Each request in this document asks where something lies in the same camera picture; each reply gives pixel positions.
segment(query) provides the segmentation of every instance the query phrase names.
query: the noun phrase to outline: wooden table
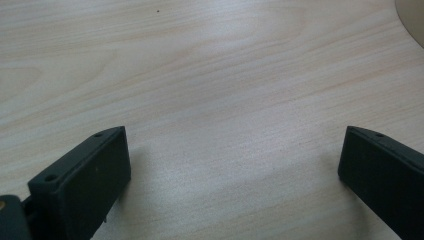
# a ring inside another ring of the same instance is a hole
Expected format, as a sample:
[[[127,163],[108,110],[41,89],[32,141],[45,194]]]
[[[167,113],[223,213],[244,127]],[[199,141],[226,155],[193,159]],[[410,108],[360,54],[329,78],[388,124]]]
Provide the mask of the wooden table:
[[[125,125],[93,239],[399,239],[337,166],[348,125],[423,152],[423,92],[394,0],[2,1],[0,193]]]

